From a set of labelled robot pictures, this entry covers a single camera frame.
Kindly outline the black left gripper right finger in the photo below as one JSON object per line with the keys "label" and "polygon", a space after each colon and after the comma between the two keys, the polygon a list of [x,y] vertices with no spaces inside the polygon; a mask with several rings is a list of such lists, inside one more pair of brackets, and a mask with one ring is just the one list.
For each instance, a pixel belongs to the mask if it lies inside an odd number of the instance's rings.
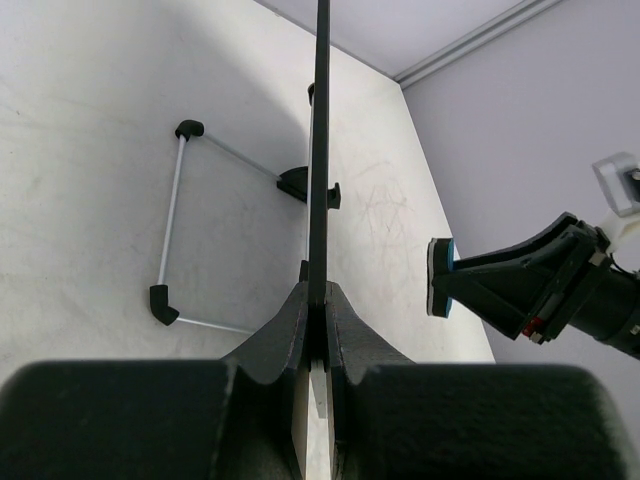
{"label": "black left gripper right finger", "polygon": [[334,479],[418,476],[418,366],[326,287],[326,373]]}

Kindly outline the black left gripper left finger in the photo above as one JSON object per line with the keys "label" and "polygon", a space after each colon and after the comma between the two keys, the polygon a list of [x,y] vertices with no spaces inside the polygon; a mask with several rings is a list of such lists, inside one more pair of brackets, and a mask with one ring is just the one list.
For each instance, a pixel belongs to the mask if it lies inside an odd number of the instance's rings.
{"label": "black left gripper left finger", "polygon": [[226,356],[236,368],[219,444],[221,470],[306,468],[309,361],[307,284]]}

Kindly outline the blue whiteboard eraser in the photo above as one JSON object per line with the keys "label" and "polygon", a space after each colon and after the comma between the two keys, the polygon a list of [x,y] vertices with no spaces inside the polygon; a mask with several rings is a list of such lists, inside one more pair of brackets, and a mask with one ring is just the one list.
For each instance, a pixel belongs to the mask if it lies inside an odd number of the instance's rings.
{"label": "blue whiteboard eraser", "polygon": [[433,238],[427,246],[426,255],[426,312],[429,316],[440,318],[449,316],[452,300],[439,282],[453,271],[453,264],[454,240]]}

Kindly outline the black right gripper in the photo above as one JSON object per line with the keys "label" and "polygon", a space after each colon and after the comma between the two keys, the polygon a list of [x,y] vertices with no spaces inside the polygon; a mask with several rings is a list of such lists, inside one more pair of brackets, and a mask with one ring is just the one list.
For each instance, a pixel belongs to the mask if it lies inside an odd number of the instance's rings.
{"label": "black right gripper", "polygon": [[[637,360],[639,275],[616,265],[612,247],[611,234],[565,212],[514,246],[455,260],[439,285],[512,340],[522,333],[543,344],[572,326]],[[536,293],[532,281],[515,270],[465,269],[522,256],[526,269],[549,271]]]}

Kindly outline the white whiteboard with black frame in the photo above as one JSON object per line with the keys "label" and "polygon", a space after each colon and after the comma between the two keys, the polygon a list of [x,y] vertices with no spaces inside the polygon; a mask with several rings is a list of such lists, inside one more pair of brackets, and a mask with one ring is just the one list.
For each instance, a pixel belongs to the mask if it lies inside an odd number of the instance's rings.
{"label": "white whiteboard with black frame", "polygon": [[310,101],[312,123],[308,168],[308,280],[301,285],[307,299],[300,304],[291,340],[287,367],[295,380],[291,410],[291,472],[305,477],[308,433],[308,387],[312,364],[319,362],[325,373],[331,477],[344,477],[345,452],[340,439],[344,392],[343,375],[338,372],[339,350],[335,338],[331,284],[327,281],[329,210],[329,72],[330,3],[320,1],[317,10],[315,79]]}

